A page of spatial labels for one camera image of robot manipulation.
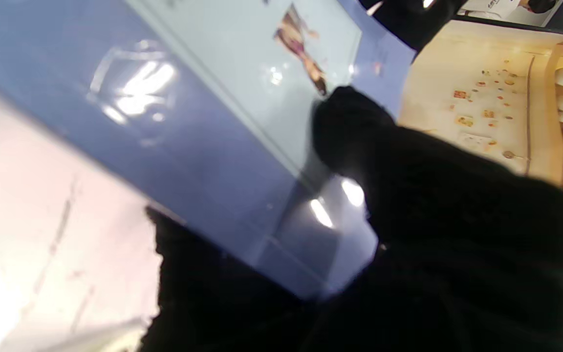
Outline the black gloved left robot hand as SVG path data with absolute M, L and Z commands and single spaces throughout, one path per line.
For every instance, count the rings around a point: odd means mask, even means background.
M 407 46 L 419 52 L 452 20 L 465 0 L 434 0 L 424 7 L 422 0 L 360 0 L 366 10 L 378 3 L 373 17 Z

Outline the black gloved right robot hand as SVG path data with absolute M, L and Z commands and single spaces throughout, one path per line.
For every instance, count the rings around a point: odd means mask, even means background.
M 561 189 L 397 126 L 353 87 L 311 131 L 385 250 L 302 301 L 148 207 L 162 263 L 141 352 L 563 352 Z

